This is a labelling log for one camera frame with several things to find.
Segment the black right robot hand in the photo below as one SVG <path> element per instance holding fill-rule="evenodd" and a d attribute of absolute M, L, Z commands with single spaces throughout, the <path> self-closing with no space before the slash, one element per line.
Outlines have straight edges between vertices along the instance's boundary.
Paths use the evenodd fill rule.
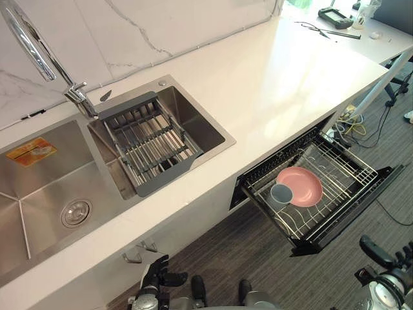
<path fill-rule="evenodd" d="M 367 235 L 361 236 L 359 246 L 369 258 L 386 270 L 398 268 L 407 271 L 412 267 L 412 242 L 403 246 L 402 251 L 396 252 L 395 257 L 388 254 Z"/>

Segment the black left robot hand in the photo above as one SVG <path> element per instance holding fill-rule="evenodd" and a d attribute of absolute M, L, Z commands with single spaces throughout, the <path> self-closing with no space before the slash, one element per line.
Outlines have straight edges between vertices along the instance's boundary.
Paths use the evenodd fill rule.
<path fill-rule="evenodd" d="M 179 287 L 188 279 L 188 273 L 169 273 L 169 255 L 165 254 L 148 266 L 141 280 L 140 289 L 154 288 L 159 290 L 161 286 Z"/>

